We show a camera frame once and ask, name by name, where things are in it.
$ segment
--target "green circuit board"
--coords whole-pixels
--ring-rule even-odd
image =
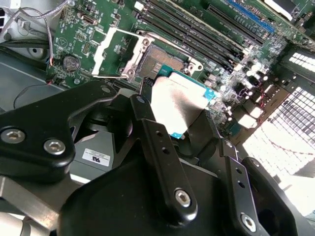
[[[49,77],[73,88],[93,79],[104,79],[117,88],[138,90],[144,77],[154,77],[144,69],[159,70],[166,64],[188,70],[191,58],[202,65],[188,75],[204,82],[209,77],[224,84],[209,111],[217,124],[225,122],[224,101],[241,103],[233,90],[245,82],[244,71],[250,62],[267,73],[277,63],[288,42],[315,48],[314,41],[294,22],[289,22],[260,0],[76,0],[62,11],[54,39],[54,63],[47,67]],[[295,19],[312,13],[309,0],[295,0]],[[109,32],[118,29],[108,39]],[[133,65],[132,77],[123,71],[134,56],[138,33],[153,33],[157,38]],[[95,59],[98,49],[108,43]],[[74,69],[65,68],[67,56],[76,58]],[[95,73],[96,61],[101,60]]]

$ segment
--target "blue connector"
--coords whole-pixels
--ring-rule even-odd
[[[248,11],[246,8],[241,6],[240,4],[233,2],[233,0],[225,0],[227,3],[229,3],[231,6],[234,6],[237,10],[239,10],[241,13],[249,17],[252,21],[256,22],[259,26],[267,30],[269,33],[275,32],[275,29],[271,27],[269,24],[262,22],[259,17]]]

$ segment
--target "screw hole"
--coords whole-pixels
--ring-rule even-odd
[[[242,174],[243,172],[240,170],[240,169],[238,169],[238,168],[236,168],[236,171],[237,171],[237,173],[239,173],[239,174]]]
[[[167,150],[167,148],[165,147],[162,148],[162,151],[164,152],[164,154],[167,154],[167,155],[170,153],[169,150]]]
[[[237,181],[237,182],[238,182],[239,186],[241,186],[242,188],[245,188],[245,185],[242,182],[240,182],[240,181]]]
[[[252,222],[250,220],[246,220],[246,223],[249,225],[249,226],[252,226]]]
[[[163,134],[159,131],[156,132],[159,137],[163,137]]]

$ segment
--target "red wire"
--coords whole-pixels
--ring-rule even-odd
[[[260,83],[260,92],[261,92],[260,108],[262,109],[263,106],[264,106],[264,101],[263,101],[263,99],[264,99],[264,97],[265,97],[264,91],[263,91],[263,87],[262,87],[262,83]],[[262,125],[262,115],[261,115],[260,118],[259,118],[259,124],[258,124],[258,125]],[[262,128],[261,128],[261,131],[262,131],[262,133],[266,136],[266,138],[268,139],[268,141],[269,141],[272,145],[276,146],[277,148],[282,149],[283,151],[288,151],[288,152],[292,152],[292,153],[294,153],[294,154],[300,154],[300,155],[311,155],[311,156],[314,156],[314,155],[315,155],[315,153],[298,152],[298,151],[293,151],[293,150],[289,150],[289,149],[283,148],[282,146],[280,146],[280,145],[278,145],[278,144],[275,144],[273,141],[271,141],[271,140],[268,138],[268,136],[266,135],[266,133],[264,132],[264,130],[263,130]]]

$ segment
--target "ram slot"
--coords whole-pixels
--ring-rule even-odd
[[[239,33],[242,35],[244,38],[248,39],[252,43],[262,46],[265,42],[265,40],[261,39],[259,36],[248,30],[246,27],[244,27],[241,24],[236,23],[234,20],[230,19],[227,15],[225,15],[223,12],[218,10],[212,5],[209,5],[207,8],[207,11],[216,17],[218,20],[220,20],[222,23],[225,25],[229,26],[232,28],[235,32]]]
[[[181,36],[177,35],[173,31],[170,32],[169,30],[166,30],[163,25],[156,22],[154,19],[148,17],[147,15],[139,16],[139,19],[141,19],[144,23],[148,25],[152,25],[156,27],[157,29],[163,31],[163,33],[165,33],[166,35],[169,35],[170,37],[177,39],[183,46],[185,46],[186,48],[190,48],[191,52],[195,52],[204,56],[207,60],[212,61],[216,63],[217,65],[220,65],[222,68],[224,68],[226,71],[230,73],[233,71],[232,65],[226,60],[218,58],[215,54],[211,52],[202,51],[202,49],[198,48],[196,45],[193,45],[188,40],[183,39]]]
[[[234,62],[239,62],[239,58],[229,53],[227,50],[217,47],[215,44],[209,42],[207,38],[205,38],[202,35],[199,35],[198,32],[192,30],[189,26],[186,24],[178,21],[177,19],[172,19],[167,14],[165,14],[164,11],[155,11],[153,9],[148,9],[148,11],[151,15],[153,15],[155,18],[164,21],[166,24],[171,25],[172,27],[179,30],[181,33],[185,34],[187,37],[195,40],[199,44],[203,45],[204,47],[208,48],[208,50],[211,50],[215,52],[216,54],[220,55],[221,57],[224,57],[226,60],[231,60]]]
[[[218,48],[221,48],[222,50],[226,50],[230,54],[234,55],[235,57],[238,57],[239,59],[242,59],[244,54],[242,50],[244,48],[237,46],[235,44],[232,44],[230,41],[226,39],[222,39],[219,37],[214,37],[213,32],[209,31],[205,26],[201,25],[199,22],[196,22],[194,19],[189,18],[188,16],[184,15],[183,12],[179,12],[177,9],[174,9],[173,6],[168,5],[168,8],[166,8],[163,4],[161,4],[157,0],[150,0],[147,4],[148,10],[150,8],[152,9],[158,9],[160,11],[164,11],[167,15],[175,18],[176,20],[182,22],[182,24],[185,24],[189,29],[194,30],[199,35],[202,35],[207,39],[207,41],[213,43]]]
[[[196,36],[188,33],[188,31],[186,31],[185,29],[181,29],[179,25],[174,24],[173,22],[171,22],[168,19],[164,19],[162,17],[160,17],[158,14],[154,14],[154,13],[150,13],[153,17],[153,19],[159,19],[160,21],[162,21],[163,23],[167,24],[168,26],[172,27],[172,31],[173,33],[180,33],[181,35],[178,35],[180,37],[182,37],[183,39],[195,44],[195,45],[201,45],[200,48],[202,48],[203,50],[206,50],[208,52],[210,52],[212,55],[215,55],[217,58],[221,59],[222,61],[235,61],[234,58],[231,58],[225,54],[223,54],[222,52],[218,51],[216,48],[210,48],[206,43],[202,42],[200,39],[198,39]]]

